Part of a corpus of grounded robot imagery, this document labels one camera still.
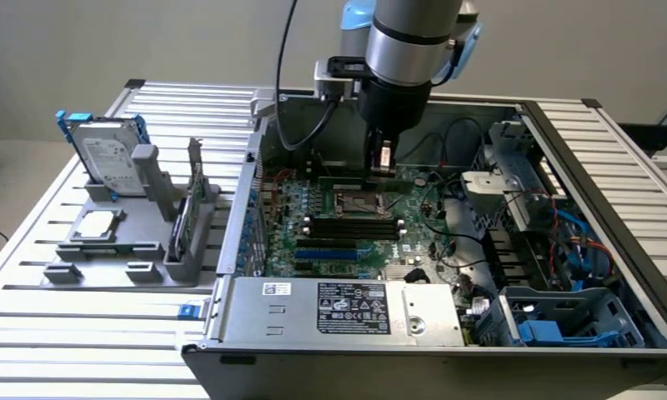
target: gray wall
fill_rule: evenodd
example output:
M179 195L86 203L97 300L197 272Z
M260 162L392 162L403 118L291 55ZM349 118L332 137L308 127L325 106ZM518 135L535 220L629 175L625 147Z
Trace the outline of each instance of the gray wall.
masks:
M301 0L283 82L337 52L344 0ZM58 139L128 78L268 85L289 0L0 0L0 138ZM667 103L667 0L478 0L486 32L450 93L598 98L618 120Z

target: power supply label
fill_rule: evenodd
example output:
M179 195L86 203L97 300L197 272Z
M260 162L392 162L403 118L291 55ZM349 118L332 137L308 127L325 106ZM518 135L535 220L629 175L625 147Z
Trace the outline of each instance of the power supply label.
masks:
M380 283L319 283L316 300L316 328L320 333L391 334L386 285Z

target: aluminum extrusion table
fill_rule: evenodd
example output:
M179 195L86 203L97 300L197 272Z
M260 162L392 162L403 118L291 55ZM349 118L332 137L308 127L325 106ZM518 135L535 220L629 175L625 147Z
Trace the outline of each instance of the aluminum extrusion table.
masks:
M148 292L41 290L81 205L84 168L73 157L0 253L0 398L207 398L179 348L201 321L179 321L180 304L209 297L229 201L252 134L253 88L145 82L125 88L107 116L140 113L160 167L189 176L189 137L203 139L204 172L223 188L200 283ZM667 178L603 109L536 100L621 218L667 277ZM643 387L665 390L667 387ZM621 398L658 398L631 391Z

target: motherboard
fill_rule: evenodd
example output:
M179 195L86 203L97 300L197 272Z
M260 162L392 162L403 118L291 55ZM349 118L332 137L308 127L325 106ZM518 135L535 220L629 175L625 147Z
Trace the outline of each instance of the motherboard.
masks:
M269 256L265 274L287 278L403 279L416 268L451 278L438 265L450 239L434 172L400 168L406 192L363 191L351 178L307 179L283 170L263 185Z

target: open computer chassis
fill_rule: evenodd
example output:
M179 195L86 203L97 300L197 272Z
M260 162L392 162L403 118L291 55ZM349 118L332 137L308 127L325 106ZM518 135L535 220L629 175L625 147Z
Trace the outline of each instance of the open computer chassis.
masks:
M667 383L667 282L536 102L434 97L384 185L360 179L353 102L295 154L271 104L257 91L205 337L183 348L212 396L606 398ZM320 110L288 92L289 132Z

